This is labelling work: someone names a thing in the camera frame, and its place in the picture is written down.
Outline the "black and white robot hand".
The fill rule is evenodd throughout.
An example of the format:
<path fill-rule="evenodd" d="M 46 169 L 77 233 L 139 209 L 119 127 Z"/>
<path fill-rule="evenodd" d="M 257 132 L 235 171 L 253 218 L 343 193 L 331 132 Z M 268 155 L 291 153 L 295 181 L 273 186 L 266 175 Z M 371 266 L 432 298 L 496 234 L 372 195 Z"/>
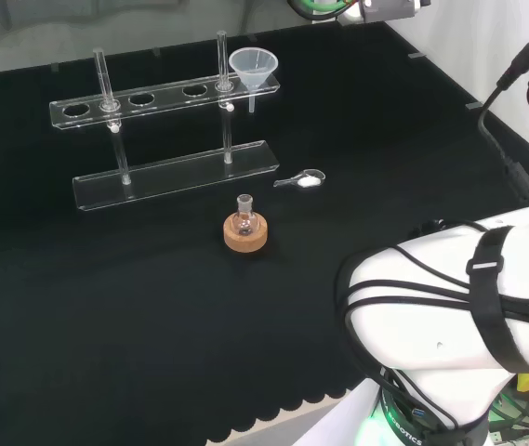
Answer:
<path fill-rule="evenodd" d="M 359 23 L 364 22 L 364 15 L 360 2 L 354 2 L 344 13 L 337 18 L 341 23 Z"/>

